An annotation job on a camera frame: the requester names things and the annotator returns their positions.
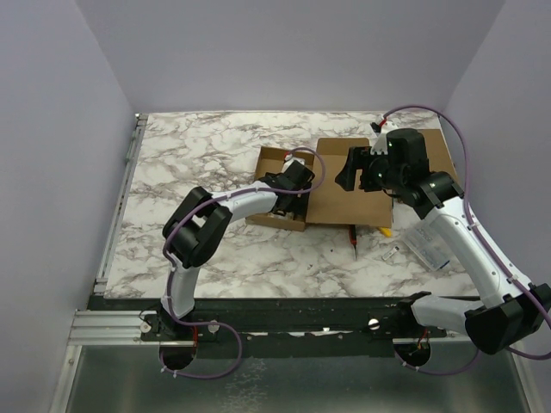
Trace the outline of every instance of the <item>marble tabletop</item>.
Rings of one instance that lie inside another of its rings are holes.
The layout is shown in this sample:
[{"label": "marble tabletop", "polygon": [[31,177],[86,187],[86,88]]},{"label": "marble tabletop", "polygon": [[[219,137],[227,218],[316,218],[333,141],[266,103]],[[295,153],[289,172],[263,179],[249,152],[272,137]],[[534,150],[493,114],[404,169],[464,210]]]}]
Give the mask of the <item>marble tabletop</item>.
[{"label": "marble tabletop", "polygon": [[[190,189],[235,189],[251,183],[262,145],[315,148],[318,138],[375,136],[380,112],[217,112],[151,114],[122,227],[108,272],[106,298],[160,298],[169,270],[161,230]],[[425,111],[393,115],[396,126],[439,128]],[[418,218],[396,204],[393,236],[358,228],[357,261],[346,228],[310,225],[304,232],[231,224],[199,275],[196,297],[317,298],[406,296],[419,291],[476,295],[454,258],[429,272],[407,248],[382,256]]]}]

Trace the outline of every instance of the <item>wall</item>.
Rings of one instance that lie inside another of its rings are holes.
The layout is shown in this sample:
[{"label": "wall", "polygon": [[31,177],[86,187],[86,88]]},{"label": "wall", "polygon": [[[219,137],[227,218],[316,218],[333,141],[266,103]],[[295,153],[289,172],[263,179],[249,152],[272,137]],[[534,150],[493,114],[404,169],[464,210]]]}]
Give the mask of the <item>wall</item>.
[{"label": "wall", "polygon": [[[551,3],[508,0],[446,109],[470,144],[474,210],[536,283],[551,283],[549,22]],[[448,141],[457,154],[456,140]],[[551,351],[548,328],[526,345],[533,353]],[[551,363],[531,364],[551,410]]]},{"label": "wall", "polygon": [[161,112],[442,108],[503,0],[77,3],[136,110]]},{"label": "wall", "polygon": [[48,411],[121,185],[133,110],[71,0],[0,14],[0,411]]}]

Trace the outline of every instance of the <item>purple cable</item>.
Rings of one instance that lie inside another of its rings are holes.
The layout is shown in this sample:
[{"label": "purple cable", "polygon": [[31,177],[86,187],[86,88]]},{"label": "purple cable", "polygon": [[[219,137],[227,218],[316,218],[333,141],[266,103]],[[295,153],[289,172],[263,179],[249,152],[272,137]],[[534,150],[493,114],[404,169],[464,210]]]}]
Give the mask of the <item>purple cable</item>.
[{"label": "purple cable", "polygon": [[[492,248],[490,243],[486,241],[482,233],[480,232],[477,225],[474,225],[474,220],[471,215],[471,209],[469,205],[469,195],[470,195],[470,165],[469,165],[469,153],[467,149],[467,141],[463,137],[461,131],[459,130],[459,127],[445,114],[440,112],[437,109],[424,106],[424,105],[405,105],[405,106],[399,106],[397,108],[391,109],[385,114],[383,114],[383,119],[386,119],[390,114],[393,114],[395,112],[398,112],[402,109],[410,109],[410,108],[417,108],[417,109],[424,109],[429,110],[434,114],[437,114],[438,116],[444,118],[454,129],[455,133],[457,133],[457,137],[461,141],[461,146],[463,147],[463,156],[465,160],[465,182],[463,184],[465,195],[463,196],[463,210],[465,212],[465,216],[467,217],[467,222],[469,225],[471,225],[471,229],[473,230],[474,235],[479,239],[480,243],[484,246],[485,250],[488,254],[492,257],[492,259],[498,264],[498,266],[503,270],[507,278],[514,284],[515,287],[517,287],[528,299],[532,302],[532,304],[537,308],[537,310],[542,314],[543,319],[551,328],[551,317],[549,316],[548,312],[545,310],[543,305],[537,300],[537,298],[532,294],[521,282],[515,279],[515,275],[509,270],[509,267],[505,265],[504,262],[501,261],[496,251]],[[522,351],[516,350],[514,348],[508,347],[509,351],[516,355],[520,355],[521,357],[525,357],[527,359],[531,360],[549,360],[551,359],[551,351],[546,354],[527,354]]]},{"label": "purple cable", "polygon": [[174,258],[174,256],[172,256],[172,254],[168,251],[168,248],[170,247],[170,245],[172,244],[172,240],[174,239],[174,237],[176,236],[176,234],[178,233],[178,231],[180,231],[180,229],[196,214],[198,213],[202,208],[204,207],[207,207],[209,205],[212,205],[213,203],[215,202],[218,202],[218,201],[221,201],[221,200],[227,200],[230,196],[233,198],[235,196],[239,196],[239,195],[243,195],[243,194],[248,194],[248,193],[251,193],[251,192],[256,192],[256,191],[260,191],[260,192],[273,192],[273,193],[276,193],[276,194],[307,194],[309,192],[312,192],[313,190],[319,188],[319,186],[322,184],[322,182],[324,181],[325,179],[325,162],[323,160],[323,158],[316,152],[314,151],[313,149],[310,149],[310,148],[306,148],[304,146],[300,146],[298,148],[295,148],[293,149],[290,153],[295,153],[297,151],[308,151],[308,152],[311,152],[318,160],[319,160],[319,163],[321,165],[321,177],[319,178],[318,182],[316,182],[315,185],[312,185],[309,189],[301,189],[301,190],[298,190],[298,191],[289,191],[289,190],[286,190],[286,189],[276,189],[276,188],[245,188],[245,189],[238,189],[237,191],[235,192],[232,192],[229,196],[228,195],[221,195],[221,196],[218,196],[216,198],[212,198],[210,200],[207,200],[205,202],[203,202],[202,204],[196,206],[193,210],[191,210],[190,213],[188,213],[188,215],[186,215],[175,227],[174,227],[174,230],[172,230],[172,232],[170,233],[170,235],[166,238],[166,241],[164,242],[164,246],[163,246],[163,255],[166,257],[167,260],[170,261],[170,273],[169,273],[169,278],[168,280],[166,281],[166,300],[167,300],[167,303],[168,303],[168,307],[169,307],[169,314],[170,316],[172,317],[172,319],[178,323],[178,324],[181,324],[181,325],[185,325],[185,326],[188,326],[188,327],[200,327],[200,326],[207,326],[207,325],[218,325],[222,328],[225,328],[227,330],[230,330],[232,332],[232,334],[235,336],[237,342],[238,342],[238,355],[237,355],[237,358],[236,360],[226,369],[224,370],[223,372],[221,373],[215,373],[215,374],[193,374],[193,373],[185,373],[185,372],[180,372],[178,370],[170,370],[169,368],[166,367],[166,365],[164,364],[164,356],[163,354],[161,353],[160,355],[160,361],[161,361],[161,364],[163,365],[163,369],[161,370],[161,372],[168,372],[168,373],[172,373],[174,374],[175,376],[182,376],[182,377],[187,377],[187,378],[190,378],[190,379],[203,379],[203,380],[210,380],[210,379],[219,379],[221,377],[224,377],[224,376],[227,376],[227,374],[229,373],[232,373],[234,370],[236,370],[238,367],[239,367],[239,364],[241,362],[241,356],[243,355],[243,343],[241,342],[241,337],[239,336],[239,333],[229,324],[226,324],[226,323],[220,323],[220,322],[216,322],[216,321],[207,321],[207,322],[195,322],[195,323],[188,323],[186,321],[183,321],[181,319],[179,319],[176,315],[176,313],[174,312],[174,309],[172,308],[172,281],[174,280],[174,274],[176,272],[176,258]]},{"label": "purple cable", "polygon": [[465,373],[469,368],[474,366],[474,364],[476,364],[476,361],[480,357],[480,350],[476,349],[476,353],[474,353],[473,359],[471,359],[471,361],[469,363],[467,363],[465,366],[456,368],[455,370],[450,370],[449,372],[433,372],[431,370],[421,370],[418,367],[412,366],[411,364],[407,364],[404,361],[404,359],[402,359],[399,356],[399,354],[395,351],[394,351],[394,355],[398,358],[398,360],[400,360],[402,362],[402,366],[404,366],[405,368],[409,368],[410,370],[413,370],[414,372],[422,373],[422,374],[428,374],[429,376],[453,376],[455,374]]}]

